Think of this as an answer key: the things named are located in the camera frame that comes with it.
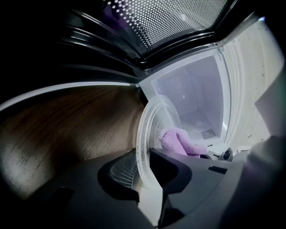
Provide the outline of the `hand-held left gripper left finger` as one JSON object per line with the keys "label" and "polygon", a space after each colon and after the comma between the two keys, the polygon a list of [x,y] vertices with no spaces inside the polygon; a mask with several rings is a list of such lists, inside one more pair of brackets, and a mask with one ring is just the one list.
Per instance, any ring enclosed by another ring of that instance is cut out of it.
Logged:
{"label": "hand-held left gripper left finger", "polygon": [[139,195],[112,177],[112,167],[134,150],[81,162],[53,177],[27,200],[32,228],[150,229]]}

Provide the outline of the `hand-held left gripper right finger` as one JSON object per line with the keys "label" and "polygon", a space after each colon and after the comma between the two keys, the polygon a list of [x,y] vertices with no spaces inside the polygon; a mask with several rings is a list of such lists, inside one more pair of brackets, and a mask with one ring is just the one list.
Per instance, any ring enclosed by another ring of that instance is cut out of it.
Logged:
{"label": "hand-held left gripper right finger", "polygon": [[163,229],[227,229],[247,226],[251,208],[242,195],[247,153],[231,162],[194,158],[152,148],[151,169],[163,188]]}

